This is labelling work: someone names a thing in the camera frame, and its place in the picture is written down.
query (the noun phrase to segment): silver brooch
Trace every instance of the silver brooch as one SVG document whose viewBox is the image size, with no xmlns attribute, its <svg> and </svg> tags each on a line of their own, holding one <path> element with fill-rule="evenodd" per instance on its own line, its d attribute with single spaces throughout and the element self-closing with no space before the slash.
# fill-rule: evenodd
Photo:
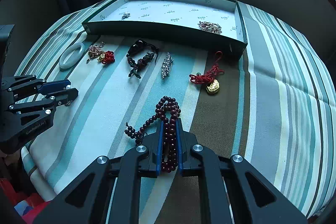
<svg viewBox="0 0 336 224">
<path fill-rule="evenodd" d="M 130 13 L 124 13 L 123 16 L 121 17 L 121 20 L 130 17 Z"/>
<path fill-rule="evenodd" d="M 222 33 L 222 27 L 219 26 L 217 23 L 211 23 L 207 21 L 200 21 L 198 26 L 201 28 L 202 31 L 212 32 L 216 34 Z"/>
<path fill-rule="evenodd" d="M 172 60 L 169 52 L 167 52 L 166 58 L 163 60 L 162 67 L 161 67 L 161 78 L 162 79 L 164 79 L 166 76 L 169 76 L 173 62 L 174 60 Z"/>
</svg>

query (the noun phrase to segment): silver screw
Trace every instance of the silver screw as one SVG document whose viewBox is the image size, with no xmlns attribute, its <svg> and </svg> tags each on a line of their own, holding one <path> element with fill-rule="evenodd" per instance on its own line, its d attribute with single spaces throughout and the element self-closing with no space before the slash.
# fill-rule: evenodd
<svg viewBox="0 0 336 224">
<path fill-rule="evenodd" d="M 242 162 L 243 161 L 243 157 L 241 155 L 233 155 L 232 159 L 235 162 Z"/>
<path fill-rule="evenodd" d="M 200 152 L 200 151 L 203 150 L 203 146 L 200 145 L 200 144 L 195 144 L 195 145 L 193 146 L 193 150 L 195 150 L 195 151 L 197 151 L 197 152 Z"/>
<path fill-rule="evenodd" d="M 145 147 L 144 145 L 139 145 L 136 150 L 140 153 L 145 152 L 147 150 L 147 147 Z"/>
<path fill-rule="evenodd" d="M 97 159 L 97 163 L 99 164 L 104 164 L 107 162 L 107 158 L 104 157 L 104 156 L 100 156 L 98 159 Z"/>
</svg>

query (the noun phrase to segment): tablecloth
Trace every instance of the tablecloth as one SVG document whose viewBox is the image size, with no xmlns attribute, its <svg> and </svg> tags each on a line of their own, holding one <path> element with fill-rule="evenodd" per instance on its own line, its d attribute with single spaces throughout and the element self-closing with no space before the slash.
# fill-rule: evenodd
<svg viewBox="0 0 336 224">
<path fill-rule="evenodd" d="M 159 99 L 175 97 L 184 130 L 217 154 L 241 154 L 304 215 L 312 216 L 335 192 L 335 89 L 330 75 L 303 34 L 280 19 L 239 3 L 248 45 L 239 62 L 220 61 L 220 92 L 207 95 L 189 74 L 204 73 L 213 52 L 149 40 L 161 49 L 157 63 L 128 77 L 126 52 L 138 37 L 87 35 L 82 22 L 110 0 L 66 15 L 35 43 L 16 75 L 47 81 L 69 79 L 79 90 L 69 107 L 57 108 L 54 126 L 22 150 L 24 167 L 40 195 L 50 200 L 96 157 L 122 156 L 134 147 L 125 123 L 139 128 Z M 115 63 L 86 64 L 87 55 L 61 71 L 58 60 L 75 42 L 105 42 Z M 174 65 L 162 81 L 169 52 Z M 141 58 L 143 53 L 135 56 Z M 40 100 L 32 96 L 28 101 Z M 200 223 L 198 182 L 176 171 L 143 178 L 139 223 Z"/>
</svg>

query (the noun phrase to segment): red cord loop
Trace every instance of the red cord loop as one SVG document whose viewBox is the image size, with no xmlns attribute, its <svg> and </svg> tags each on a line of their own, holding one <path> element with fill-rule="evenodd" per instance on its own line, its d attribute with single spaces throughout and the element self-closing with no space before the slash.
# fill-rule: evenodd
<svg viewBox="0 0 336 224">
<path fill-rule="evenodd" d="M 105 58 L 103 59 L 102 63 L 105 65 L 105 64 L 110 64 L 114 61 L 115 61 L 114 52 L 111 52 L 111 51 L 105 52 Z"/>
<path fill-rule="evenodd" d="M 218 61 L 222 58 L 222 52 L 216 52 L 216 55 L 219 54 L 219 57 L 215 61 L 215 64 L 212 66 L 210 70 L 208 70 L 204 75 L 189 75 L 190 82 L 194 84 L 210 84 L 214 81 L 216 75 L 220 72 L 224 72 L 224 70 L 219 68 Z"/>
</svg>

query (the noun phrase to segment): striped tablecloth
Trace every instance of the striped tablecloth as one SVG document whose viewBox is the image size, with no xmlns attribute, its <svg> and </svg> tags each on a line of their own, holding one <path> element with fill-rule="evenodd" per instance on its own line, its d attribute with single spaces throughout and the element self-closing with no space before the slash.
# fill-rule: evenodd
<svg viewBox="0 0 336 224">
<path fill-rule="evenodd" d="M 304 215 L 312 216 L 332 197 L 336 121 L 330 75 L 300 32 L 255 7 L 239 3 L 248 46 L 239 62 L 223 61 L 220 92 L 208 96 L 189 82 L 213 64 L 213 52 L 176 43 L 149 41 L 161 52 L 142 78 L 128 77 L 126 52 L 137 37 L 89 36 L 81 23 L 104 0 L 64 16 L 36 42 L 16 75 L 35 74 L 47 81 L 69 79 L 79 90 L 70 107 L 58 107 L 54 126 L 21 151 L 24 167 L 45 200 L 60 193 L 96 157 L 122 156 L 134 147 L 125 123 L 139 128 L 159 99 L 175 97 L 186 131 L 217 154 L 239 153 L 275 185 Z M 115 63 L 86 64 L 61 71 L 58 60 L 75 42 L 85 47 L 104 41 Z M 161 64 L 170 52 L 171 75 L 161 80 Z M 28 100 L 40 100 L 32 96 Z M 200 223 L 198 182 L 176 172 L 142 179 L 140 223 Z"/>
</svg>

